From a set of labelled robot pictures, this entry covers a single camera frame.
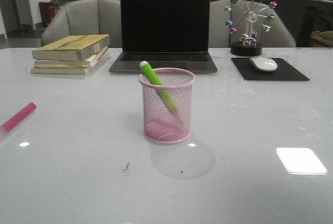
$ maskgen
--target pencil holder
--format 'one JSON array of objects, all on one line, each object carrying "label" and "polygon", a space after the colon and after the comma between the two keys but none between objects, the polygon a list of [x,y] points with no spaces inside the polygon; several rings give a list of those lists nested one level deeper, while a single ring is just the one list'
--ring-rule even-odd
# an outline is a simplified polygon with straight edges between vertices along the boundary
[{"label": "pencil holder", "polygon": [[163,85],[153,85],[144,74],[139,76],[143,89],[144,131],[159,143],[177,143],[191,134],[193,73],[178,68],[154,71]]}]

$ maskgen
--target mouse pad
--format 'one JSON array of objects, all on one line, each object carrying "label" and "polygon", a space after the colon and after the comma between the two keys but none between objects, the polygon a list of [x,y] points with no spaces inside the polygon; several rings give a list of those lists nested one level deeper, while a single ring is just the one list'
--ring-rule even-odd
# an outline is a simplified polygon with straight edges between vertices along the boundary
[{"label": "mouse pad", "polygon": [[273,72],[257,71],[250,63],[250,58],[231,58],[240,74],[246,80],[265,81],[309,81],[300,71],[290,65],[282,58],[271,58],[277,64],[277,69]]}]

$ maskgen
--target pink highlighter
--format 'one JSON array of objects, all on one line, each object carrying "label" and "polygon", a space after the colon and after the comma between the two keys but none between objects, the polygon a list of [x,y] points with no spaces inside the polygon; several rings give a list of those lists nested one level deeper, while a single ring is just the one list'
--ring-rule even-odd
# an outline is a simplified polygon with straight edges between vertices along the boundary
[{"label": "pink highlighter", "polygon": [[18,125],[23,119],[25,119],[31,112],[33,112],[37,106],[35,103],[28,103],[26,107],[11,117],[6,123],[0,126],[0,139],[2,139],[8,132],[11,131],[16,125]]}]

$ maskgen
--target gray armchair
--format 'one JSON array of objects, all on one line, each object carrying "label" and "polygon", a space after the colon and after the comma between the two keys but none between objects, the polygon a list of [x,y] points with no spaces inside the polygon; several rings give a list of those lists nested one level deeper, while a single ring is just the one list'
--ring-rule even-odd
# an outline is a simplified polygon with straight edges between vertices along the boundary
[{"label": "gray armchair", "polygon": [[120,1],[81,0],[64,5],[45,29],[41,44],[69,35],[110,34],[110,47],[122,47]]},{"label": "gray armchair", "polygon": [[[209,47],[230,47],[232,42],[238,41],[242,34],[245,33],[246,24],[243,22],[238,26],[236,34],[230,35],[228,28],[225,26],[227,20],[236,20],[242,16],[237,12],[226,14],[224,8],[231,6],[232,9],[240,11],[241,7],[246,8],[246,2],[239,0],[235,5],[230,5],[230,0],[220,0],[210,3],[210,20],[209,20]],[[259,4],[255,9],[260,10],[267,7],[266,4]],[[272,28],[268,32],[262,31],[260,24],[255,24],[254,28],[258,32],[256,38],[262,44],[262,47],[296,47],[296,43],[280,17],[272,9],[268,9],[269,14],[273,14],[275,19],[269,23],[266,19],[261,19]]]}]

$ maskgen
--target door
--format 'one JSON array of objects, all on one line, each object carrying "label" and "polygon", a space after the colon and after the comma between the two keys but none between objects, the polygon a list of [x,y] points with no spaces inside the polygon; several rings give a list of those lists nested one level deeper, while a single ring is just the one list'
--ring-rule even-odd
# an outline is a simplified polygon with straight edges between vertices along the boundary
[{"label": "door", "polygon": [[6,33],[20,30],[20,21],[15,0],[0,0],[1,13]]}]

